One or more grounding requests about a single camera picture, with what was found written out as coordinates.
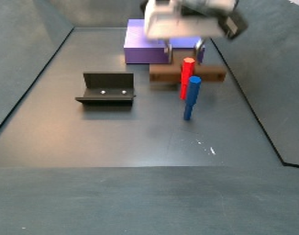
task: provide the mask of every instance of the black holder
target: black holder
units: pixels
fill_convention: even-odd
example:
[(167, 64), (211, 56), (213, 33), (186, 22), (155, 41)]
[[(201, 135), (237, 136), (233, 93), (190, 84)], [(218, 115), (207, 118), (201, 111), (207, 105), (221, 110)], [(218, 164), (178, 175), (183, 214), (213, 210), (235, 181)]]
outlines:
[(86, 92), (77, 100), (85, 104), (134, 102), (134, 73), (83, 73)]

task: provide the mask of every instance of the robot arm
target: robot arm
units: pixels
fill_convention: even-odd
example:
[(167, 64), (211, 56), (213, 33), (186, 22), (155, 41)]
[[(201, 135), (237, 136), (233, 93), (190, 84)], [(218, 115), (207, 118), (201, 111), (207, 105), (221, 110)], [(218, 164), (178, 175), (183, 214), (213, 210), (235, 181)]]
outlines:
[(201, 36), (234, 39), (247, 28), (238, 0), (149, 0), (145, 34), (149, 39)]

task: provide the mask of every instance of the brown wooden block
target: brown wooden block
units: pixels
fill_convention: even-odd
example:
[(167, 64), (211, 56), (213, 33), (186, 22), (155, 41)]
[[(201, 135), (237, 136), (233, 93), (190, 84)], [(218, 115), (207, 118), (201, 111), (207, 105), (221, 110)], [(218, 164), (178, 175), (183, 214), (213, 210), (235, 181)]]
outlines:
[[(193, 50), (175, 50), (171, 64), (151, 64), (150, 81), (181, 83), (182, 64), (186, 57), (194, 58)], [(194, 75), (199, 76), (205, 82), (223, 82), (226, 74), (227, 69), (225, 66), (195, 64)]]

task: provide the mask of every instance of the table surface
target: table surface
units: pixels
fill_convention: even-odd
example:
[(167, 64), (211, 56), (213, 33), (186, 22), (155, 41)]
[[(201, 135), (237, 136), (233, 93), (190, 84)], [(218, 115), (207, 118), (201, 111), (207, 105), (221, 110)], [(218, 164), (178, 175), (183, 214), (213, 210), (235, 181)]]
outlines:
[[(231, 75), (202, 84), (193, 119), (179, 87), (126, 65), (126, 28), (78, 28), (0, 131), (0, 166), (281, 166)], [(222, 64), (207, 44), (205, 63)], [(135, 101), (83, 106), (83, 72), (135, 74)]]

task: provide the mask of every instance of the gray floor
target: gray floor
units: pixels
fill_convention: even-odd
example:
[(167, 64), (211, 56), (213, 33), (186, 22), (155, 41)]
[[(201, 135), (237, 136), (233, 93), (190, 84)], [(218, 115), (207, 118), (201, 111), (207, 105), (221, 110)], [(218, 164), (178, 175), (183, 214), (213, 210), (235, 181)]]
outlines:
[(0, 169), (0, 234), (299, 235), (299, 170)]
[[(190, 122), (178, 87), (125, 63), (125, 28), (78, 28), (0, 131), (0, 166), (281, 166), (231, 76), (203, 84)], [(221, 64), (213, 44), (206, 63)], [(83, 72), (135, 73), (131, 110), (83, 107)]]

